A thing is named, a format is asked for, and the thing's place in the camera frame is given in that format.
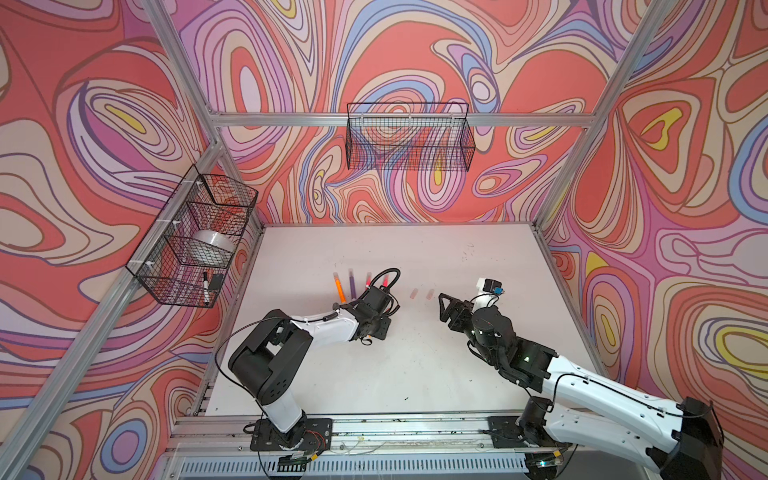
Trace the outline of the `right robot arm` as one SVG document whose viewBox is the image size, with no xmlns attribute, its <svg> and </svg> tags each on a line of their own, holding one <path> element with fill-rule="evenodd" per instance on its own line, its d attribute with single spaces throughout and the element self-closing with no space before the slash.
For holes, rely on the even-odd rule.
<svg viewBox="0 0 768 480">
<path fill-rule="evenodd" d="M 657 397 L 592 372 L 519 336 L 496 301 L 440 294 L 439 319 L 469 351 L 530 398 L 517 431 L 533 445 L 584 445 L 633 461 L 663 479 L 718 479 L 724 433 L 715 407 L 693 397 Z"/>
</svg>

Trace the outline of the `purple highlighter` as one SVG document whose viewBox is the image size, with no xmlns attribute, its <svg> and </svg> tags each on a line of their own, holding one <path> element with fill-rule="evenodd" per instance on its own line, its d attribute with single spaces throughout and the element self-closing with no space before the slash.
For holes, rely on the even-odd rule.
<svg viewBox="0 0 768 480">
<path fill-rule="evenodd" d="M 349 280 L 351 298 L 353 300 L 357 299 L 358 295 L 357 295 L 356 281 L 355 281 L 354 271 L 352 269 L 348 270 L 348 280 Z"/>
</svg>

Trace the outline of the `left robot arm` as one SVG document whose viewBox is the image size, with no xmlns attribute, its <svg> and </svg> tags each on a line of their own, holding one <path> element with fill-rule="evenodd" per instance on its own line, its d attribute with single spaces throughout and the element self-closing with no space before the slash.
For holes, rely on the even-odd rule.
<svg viewBox="0 0 768 480">
<path fill-rule="evenodd" d="M 333 421 L 310 420 L 296 401 L 292 383 L 312 349 L 359 341 L 385 340 L 399 303 L 388 286 L 369 285 L 359 298 L 336 304 L 328 313 L 291 316 L 280 309 L 234 331 L 244 340 L 225 361 L 214 353 L 218 373 L 244 390 L 261 417 L 244 427 L 257 452 L 302 451 L 319 455 L 331 446 Z"/>
</svg>

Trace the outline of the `orange highlighter top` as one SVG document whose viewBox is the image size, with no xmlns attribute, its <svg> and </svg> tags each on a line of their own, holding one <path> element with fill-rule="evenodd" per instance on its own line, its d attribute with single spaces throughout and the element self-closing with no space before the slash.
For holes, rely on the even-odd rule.
<svg viewBox="0 0 768 480">
<path fill-rule="evenodd" d="M 335 284 L 335 287 L 336 287 L 336 290 L 337 290 L 337 294 L 338 294 L 338 297 L 339 297 L 340 304 L 347 303 L 347 299 L 346 299 L 346 295 L 345 295 L 345 292 L 344 292 L 344 288 L 343 288 L 343 285 L 341 283 L 341 279 L 340 279 L 340 276 L 339 276 L 338 272 L 334 272 L 333 273 L 333 279 L 334 279 L 334 284 Z"/>
</svg>

